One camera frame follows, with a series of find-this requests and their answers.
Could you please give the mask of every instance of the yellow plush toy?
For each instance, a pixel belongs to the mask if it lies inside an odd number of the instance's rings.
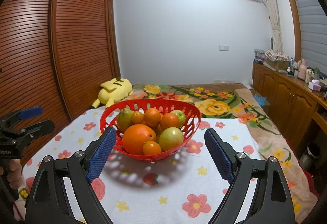
[[[120,80],[114,78],[108,82],[104,82],[101,87],[102,89],[99,92],[98,99],[92,104],[94,108],[97,108],[100,103],[105,104],[106,108],[108,108],[133,94],[132,84],[123,78]]]

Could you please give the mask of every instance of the hand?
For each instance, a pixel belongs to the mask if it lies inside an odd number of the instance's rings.
[[[11,188],[18,188],[22,185],[22,165],[20,164],[20,160],[10,160],[9,168],[11,172],[7,175],[7,180],[9,182],[9,186]],[[3,168],[0,167],[0,175],[3,174]]]

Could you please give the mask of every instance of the trash can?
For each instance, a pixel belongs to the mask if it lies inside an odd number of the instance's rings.
[[[303,167],[303,169],[308,171],[312,164],[319,158],[319,156],[319,146],[317,146],[314,142],[310,142],[308,143],[305,152],[300,158],[300,165]]]

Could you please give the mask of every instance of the white tablecloth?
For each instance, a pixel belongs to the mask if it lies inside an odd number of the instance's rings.
[[[87,111],[45,145],[23,168],[27,186],[44,156],[68,157],[99,138],[102,113],[101,109]],[[220,177],[204,144],[208,127],[214,128],[235,151],[260,159],[246,125],[237,119],[202,119],[187,147],[158,163],[133,160],[113,151],[100,177],[92,183],[111,220],[115,224],[208,223],[229,186]],[[84,221],[68,178],[65,185],[75,218]],[[255,185],[256,180],[251,181],[236,222],[245,219]]]

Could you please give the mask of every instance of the wooden wardrobe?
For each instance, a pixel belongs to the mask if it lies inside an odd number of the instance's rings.
[[[24,151],[25,164],[87,110],[100,84],[119,77],[110,0],[4,0],[0,6],[0,115],[43,107],[52,135]]]

